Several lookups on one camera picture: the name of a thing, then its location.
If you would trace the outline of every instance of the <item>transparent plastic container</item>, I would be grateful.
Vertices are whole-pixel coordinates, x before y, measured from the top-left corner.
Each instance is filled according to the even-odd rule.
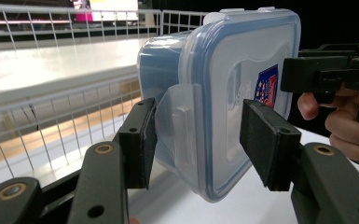
[[[242,100],[287,119],[292,95],[279,90],[280,75],[299,39],[298,15],[269,7],[210,13],[192,32],[145,43],[139,78],[144,98],[158,101],[159,163],[206,201],[224,198],[251,166],[240,144]]]

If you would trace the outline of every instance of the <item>white wire rack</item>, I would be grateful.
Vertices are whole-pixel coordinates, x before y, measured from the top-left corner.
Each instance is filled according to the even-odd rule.
[[[93,21],[90,15],[114,19]],[[164,35],[195,29],[205,15],[205,12],[154,9],[122,11],[0,5],[0,49],[58,47]]]
[[[121,21],[110,21],[110,25],[106,21],[75,21],[79,13],[86,18],[89,13],[121,13]],[[7,59],[7,53],[13,51],[17,60],[24,49],[40,55],[41,49],[55,48],[59,53],[52,55],[60,55],[68,45],[75,46],[78,52],[76,45],[100,47],[103,42],[121,43],[126,39],[148,39],[191,30],[201,25],[205,15],[170,10],[79,11],[0,5],[0,39],[5,40],[0,41],[0,60]],[[59,91],[43,94],[30,91],[15,100],[0,97],[0,183],[27,175],[46,186],[79,169],[87,148],[111,140],[132,105],[141,99],[136,73],[134,70],[127,76],[108,80],[93,76],[92,82],[82,85],[71,76],[73,81],[65,82],[69,84]]]

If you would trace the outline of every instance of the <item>label sticker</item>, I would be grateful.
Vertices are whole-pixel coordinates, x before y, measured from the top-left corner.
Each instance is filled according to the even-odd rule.
[[[275,105],[278,89],[278,64],[258,74],[255,86],[255,100],[271,108]]]

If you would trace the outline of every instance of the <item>white shelf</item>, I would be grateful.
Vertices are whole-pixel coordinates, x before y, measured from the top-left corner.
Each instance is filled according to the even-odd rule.
[[[0,104],[137,73],[147,38],[0,51]]]

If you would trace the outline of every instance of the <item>wooden floor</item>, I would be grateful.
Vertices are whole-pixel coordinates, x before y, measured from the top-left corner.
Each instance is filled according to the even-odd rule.
[[[140,100],[140,98],[136,98],[123,104],[107,107],[100,111],[2,142],[0,143],[0,161],[3,161],[5,157],[6,159],[13,158],[25,153],[25,150],[30,152],[48,143],[60,141],[61,138],[73,135],[75,132],[85,131],[89,127],[101,125],[102,122],[128,114],[133,104]]]

